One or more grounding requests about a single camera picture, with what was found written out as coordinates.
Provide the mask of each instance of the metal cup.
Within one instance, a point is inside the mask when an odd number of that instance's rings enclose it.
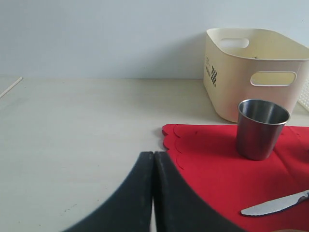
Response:
[[[237,151],[251,160],[265,160],[290,119],[289,112],[273,102],[260,99],[242,101],[238,111]]]

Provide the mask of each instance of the table knife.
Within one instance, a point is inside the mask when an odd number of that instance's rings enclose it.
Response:
[[[281,197],[268,202],[257,204],[247,209],[243,209],[241,210],[241,214],[246,216],[263,216],[272,214],[301,203],[308,198],[309,190],[306,190],[290,196]]]

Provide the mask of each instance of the red napkin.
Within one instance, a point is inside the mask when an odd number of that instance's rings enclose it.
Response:
[[[309,231],[309,200],[263,217],[240,210],[309,189],[309,128],[288,127],[270,157],[248,160],[236,151],[236,125],[163,127],[164,146],[191,188],[211,207],[250,232]]]

